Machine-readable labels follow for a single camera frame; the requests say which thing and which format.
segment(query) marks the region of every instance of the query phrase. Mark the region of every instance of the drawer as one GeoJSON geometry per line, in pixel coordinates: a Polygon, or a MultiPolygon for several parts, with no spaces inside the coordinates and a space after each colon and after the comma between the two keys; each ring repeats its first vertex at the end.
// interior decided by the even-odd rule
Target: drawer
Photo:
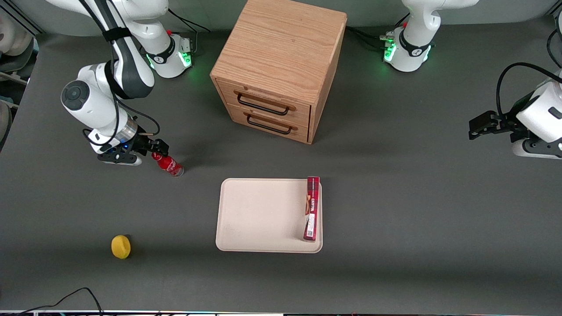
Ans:
{"type": "Polygon", "coordinates": [[[245,108],[227,104],[230,118],[236,123],[253,127],[265,132],[290,138],[295,141],[307,143],[309,129],[295,123],[286,123],[279,120],[248,111],[245,108]]]}
{"type": "Polygon", "coordinates": [[[309,126],[310,106],[217,80],[227,103],[273,119],[309,126]]]}

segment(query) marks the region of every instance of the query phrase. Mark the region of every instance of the red bottle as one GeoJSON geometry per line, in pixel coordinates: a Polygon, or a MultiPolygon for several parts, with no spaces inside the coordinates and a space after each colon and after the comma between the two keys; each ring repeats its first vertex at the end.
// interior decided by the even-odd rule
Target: red bottle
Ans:
{"type": "Polygon", "coordinates": [[[162,156],[157,152],[152,153],[152,158],[156,160],[158,166],[162,168],[162,170],[166,170],[169,174],[174,177],[181,177],[183,174],[183,167],[177,161],[175,161],[170,156],[162,156]]]}

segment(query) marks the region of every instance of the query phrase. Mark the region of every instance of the green indicator light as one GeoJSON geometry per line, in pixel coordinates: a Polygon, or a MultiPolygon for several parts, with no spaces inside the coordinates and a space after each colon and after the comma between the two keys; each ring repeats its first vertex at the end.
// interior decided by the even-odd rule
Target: green indicator light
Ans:
{"type": "Polygon", "coordinates": [[[427,60],[427,56],[429,56],[429,51],[431,50],[431,45],[427,48],[427,53],[425,53],[425,57],[423,57],[423,61],[427,60]]]}
{"type": "Polygon", "coordinates": [[[154,65],[152,64],[152,60],[150,60],[148,54],[146,54],[146,59],[148,59],[148,62],[150,63],[150,68],[154,69],[154,65]]]}
{"type": "Polygon", "coordinates": [[[191,66],[191,54],[178,52],[179,57],[182,59],[183,65],[187,68],[191,66]]]}
{"type": "Polygon", "coordinates": [[[387,48],[387,52],[384,54],[384,60],[391,61],[392,56],[394,56],[394,51],[396,50],[396,44],[392,44],[392,46],[387,48]]]}

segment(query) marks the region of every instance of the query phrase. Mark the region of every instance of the white tray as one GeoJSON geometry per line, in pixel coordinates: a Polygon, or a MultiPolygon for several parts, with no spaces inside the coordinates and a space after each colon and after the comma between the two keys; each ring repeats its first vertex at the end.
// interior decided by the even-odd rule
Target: white tray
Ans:
{"type": "Polygon", "coordinates": [[[316,241],[303,239],[306,195],[306,179],[226,179],[220,190],[216,246],[222,251],[320,251],[322,185],[316,241]]]}

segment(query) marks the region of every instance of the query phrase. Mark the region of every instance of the wooden cabinet top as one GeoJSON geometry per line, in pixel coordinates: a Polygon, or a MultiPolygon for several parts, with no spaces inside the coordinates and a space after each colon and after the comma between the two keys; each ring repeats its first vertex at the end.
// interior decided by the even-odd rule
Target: wooden cabinet top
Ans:
{"type": "Polygon", "coordinates": [[[315,104],[346,20],[290,0],[248,0],[211,76],[315,104]]]}

